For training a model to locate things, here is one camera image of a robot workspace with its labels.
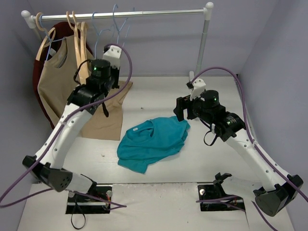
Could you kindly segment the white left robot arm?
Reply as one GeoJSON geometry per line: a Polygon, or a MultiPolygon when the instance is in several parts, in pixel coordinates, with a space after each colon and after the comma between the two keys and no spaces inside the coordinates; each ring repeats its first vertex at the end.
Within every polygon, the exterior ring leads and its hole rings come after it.
{"type": "Polygon", "coordinates": [[[23,166],[39,181],[57,192],[79,192],[79,197],[90,202],[96,197],[96,182],[63,168],[65,158],[84,125],[97,108],[104,104],[115,77],[108,60],[95,59],[91,74],[84,84],[74,88],[67,99],[64,112],[45,144],[34,156],[27,155],[23,166]]]}

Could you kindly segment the teal t shirt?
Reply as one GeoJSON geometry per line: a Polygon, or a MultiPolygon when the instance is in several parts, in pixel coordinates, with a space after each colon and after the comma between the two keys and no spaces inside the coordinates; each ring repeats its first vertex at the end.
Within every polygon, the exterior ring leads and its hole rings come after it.
{"type": "Polygon", "coordinates": [[[118,165],[144,174],[149,165],[178,154],[190,125],[176,116],[149,119],[126,131],[118,148],[118,165]]]}

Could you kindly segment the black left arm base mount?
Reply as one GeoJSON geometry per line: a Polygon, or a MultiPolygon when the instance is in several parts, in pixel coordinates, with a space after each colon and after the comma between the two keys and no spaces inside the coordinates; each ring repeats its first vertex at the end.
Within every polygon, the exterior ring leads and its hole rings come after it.
{"type": "MultiPolygon", "coordinates": [[[[99,184],[97,185],[97,194],[95,197],[99,197],[104,200],[111,200],[112,198],[112,185],[99,184]]],[[[66,203],[66,214],[109,214],[111,205],[103,201],[89,198],[84,195],[76,193],[69,193],[66,203]]]]}

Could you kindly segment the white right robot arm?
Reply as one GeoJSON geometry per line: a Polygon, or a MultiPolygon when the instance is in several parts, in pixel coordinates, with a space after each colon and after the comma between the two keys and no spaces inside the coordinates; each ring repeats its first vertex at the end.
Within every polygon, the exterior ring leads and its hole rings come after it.
{"type": "Polygon", "coordinates": [[[248,181],[229,173],[218,173],[213,182],[216,197],[236,195],[248,198],[270,217],[295,199],[303,180],[281,168],[248,136],[244,121],[219,103],[216,90],[205,90],[196,98],[190,95],[177,98],[173,112],[178,121],[184,120],[184,110],[187,110],[188,119],[199,118],[209,124],[215,137],[235,150],[258,177],[257,181],[248,181]]]}

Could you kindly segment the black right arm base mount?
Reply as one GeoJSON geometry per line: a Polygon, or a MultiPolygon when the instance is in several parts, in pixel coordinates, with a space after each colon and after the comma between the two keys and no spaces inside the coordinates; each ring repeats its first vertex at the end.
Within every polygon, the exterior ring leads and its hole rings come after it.
{"type": "Polygon", "coordinates": [[[197,185],[199,199],[197,202],[201,212],[242,211],[245,212],[244,201],[241,197],[226,194],[222,188],[225,179],[232,176],[230,173],[216,174],[213,183],[197,185]]]}

